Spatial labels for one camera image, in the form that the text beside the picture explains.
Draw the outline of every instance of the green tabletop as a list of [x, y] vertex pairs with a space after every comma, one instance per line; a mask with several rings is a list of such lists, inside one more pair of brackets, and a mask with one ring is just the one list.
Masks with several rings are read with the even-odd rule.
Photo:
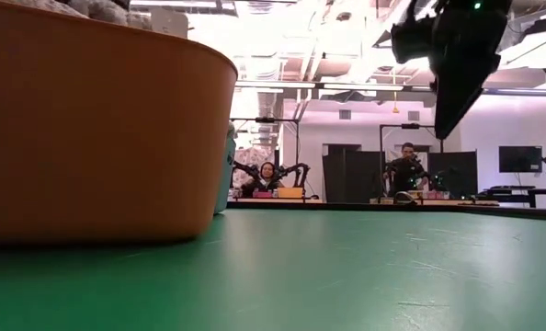
[[172, 246], [0, 252], [0, 331], [546, 331], [546, 222], [239, 211]]

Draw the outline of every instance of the wall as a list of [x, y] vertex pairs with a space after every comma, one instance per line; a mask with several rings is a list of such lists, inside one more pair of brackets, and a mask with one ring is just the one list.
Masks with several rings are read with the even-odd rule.
[[[295, 135], [284, 129], [282, 136], [281, 162], [285, 166], [294, 165]], [[300, 140], [299, 161], [312, 168], [307, 194], [321, 197], [324, 195], [323, 144], [354, 143], [361, 144], [363, 151], [380, 149], [378, 125], [301, 124]], [[438, 141], [427, 131], [384, 130], [385, 148], [404, 142], [433, 145], [434, 150], [438, 150]], [[514, 174], [498, 173], [500, 145], [542, 145], [546, 151], [546, 97], [481, 97], [445, 141], [445, 151], [477, 151], [479, 189], [518, 185]], [[522, 185], [546, 188], [544, 173], [525, 174], [520, 179]], [[284, 183], [291, 185], [292, 177], [286, 178]]]
[[[541, 145], [546, 155], [546, 97], [480, 97], [461, 121], [460, 134], [462, 151], [477, 151], [479, 189], [518, 185], [515, 174], [498, 172], [498, 147]], [[520, 179], [546, 188], [544, 173]]]
[[[306, 194], [324, 195], [324, 170], [322, 166], [323, 144], [325, 143], [353, 143], [360, 144], [363, 151], [380, 150], [379, 125], [351, 125], [331, 126], [317, 124], [300, 125], [300, 158], [299, 162], [311, 167], [306, 184]], [[280, 162], [285, 166], [292, 166], [295, 162], [296, 141], [295, 135], [283, 128], [283, 145], [280, 150]], [[393, 148], [396, 144], [412, 142], [416, 144], [432, 145], [438, 150], [439, 142], [426, 130], [402, 130], [386, 128], [383, 131], [385, 149]], [[292, 185], [293, 177], [284, 179], [284, 185]]]

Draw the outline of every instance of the man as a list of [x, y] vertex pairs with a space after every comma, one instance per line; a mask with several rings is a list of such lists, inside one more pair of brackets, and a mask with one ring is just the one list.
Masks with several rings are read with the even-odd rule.
[[[389, 196], [393, 197], [395, 193], [409, 190], [422, 190], [428, 183], [428, 174], [416, 159], [414, 145], [405, 143], [402, 145], [402, 157], [391, 161], [386, 165], [383, 178], [392, 177]], [[422, 178], [419, 185], [416, 180]]]

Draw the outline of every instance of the light blue object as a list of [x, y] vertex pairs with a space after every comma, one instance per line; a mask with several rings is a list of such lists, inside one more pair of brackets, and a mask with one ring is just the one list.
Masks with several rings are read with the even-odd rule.
[[234, 125], [230, 122], [228, 125], [228, 134], [226, 135], [226, 151], [222, 160], [222, 178], [220, 179], [220, 188], [218, 189], [218, 199], [214, 214], [222, 212], [228, 204], [228, 191], [230, 189], [230, 180], [233, 173], [234, 152], [236, 151], [236, 142], [234, 141]]

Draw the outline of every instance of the black partition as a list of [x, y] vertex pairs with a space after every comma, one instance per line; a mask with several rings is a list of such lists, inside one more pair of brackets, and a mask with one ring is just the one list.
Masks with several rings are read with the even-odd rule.
[[478, 193], [476, 152], [430, 153], [428, 172], [442, 178], [453, 198]]
[[330, 154], [322, 157], [326, 202], [339, 203], [345, 197], [345, 154]]
[[381, 195], [379, 152], [344, 152], [323, 156], [326, 201], [369, 203]]

